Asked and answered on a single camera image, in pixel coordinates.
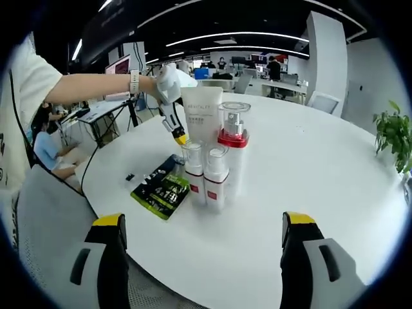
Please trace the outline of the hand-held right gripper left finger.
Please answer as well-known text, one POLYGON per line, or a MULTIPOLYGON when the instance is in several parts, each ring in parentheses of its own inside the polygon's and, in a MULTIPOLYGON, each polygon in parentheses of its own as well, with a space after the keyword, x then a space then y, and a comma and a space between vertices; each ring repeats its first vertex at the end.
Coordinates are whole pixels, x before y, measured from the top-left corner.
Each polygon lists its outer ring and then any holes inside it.
POLYGON ((95 220, 75 251, 69 282, 98 308, 129 308, 126 218, 122 213, 95 220))

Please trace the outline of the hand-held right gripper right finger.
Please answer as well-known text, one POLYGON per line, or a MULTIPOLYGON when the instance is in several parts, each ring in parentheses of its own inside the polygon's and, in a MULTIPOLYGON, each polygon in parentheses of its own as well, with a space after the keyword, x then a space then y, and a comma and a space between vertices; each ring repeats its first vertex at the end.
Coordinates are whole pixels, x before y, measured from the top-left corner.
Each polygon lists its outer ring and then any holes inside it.
POLYGON ((315 220, 283 213, 281 308, 349 308, 365 291, 355 260, 315 220))

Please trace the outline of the person's left hand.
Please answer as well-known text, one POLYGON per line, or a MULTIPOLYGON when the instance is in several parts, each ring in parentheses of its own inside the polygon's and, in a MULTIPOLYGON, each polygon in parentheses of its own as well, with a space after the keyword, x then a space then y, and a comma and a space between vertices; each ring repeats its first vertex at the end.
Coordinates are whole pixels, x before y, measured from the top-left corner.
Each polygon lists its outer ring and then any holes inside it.
POLYGON ((139 92, 147 93, 156 100, 160 98, 160 94, 157 88, 157 80, 154 77, 140 75, 138 80, 139 92))

